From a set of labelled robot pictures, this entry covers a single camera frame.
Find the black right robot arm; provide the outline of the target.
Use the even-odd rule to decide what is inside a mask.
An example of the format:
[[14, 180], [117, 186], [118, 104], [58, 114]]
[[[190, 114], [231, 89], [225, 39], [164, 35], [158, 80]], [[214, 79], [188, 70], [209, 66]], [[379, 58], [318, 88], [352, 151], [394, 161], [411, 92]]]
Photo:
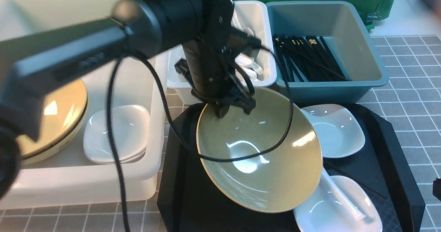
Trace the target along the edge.
[[439, 201], [441, 201], [441, 178], [436, 178], [433, 181], [433, 186], [432, 186], [432, 195], [438, 199]]

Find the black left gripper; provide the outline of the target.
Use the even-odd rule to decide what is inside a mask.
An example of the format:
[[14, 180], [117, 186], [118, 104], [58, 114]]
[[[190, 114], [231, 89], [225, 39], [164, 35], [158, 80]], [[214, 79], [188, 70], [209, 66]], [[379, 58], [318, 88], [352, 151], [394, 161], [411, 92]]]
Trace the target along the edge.
[[175, 64], [175, 70], [191, 85], [194, 97], [211, 106], [219, 118], [223, 118], [231, 106], [251, 114], [256, 107], [255, 88], [235, 59], [240, 53], [257, 48], [256, 37], [234, 36], [220, 50], [213, 50], [198, 40], [186, 42], [182, 48], [185, 59]]

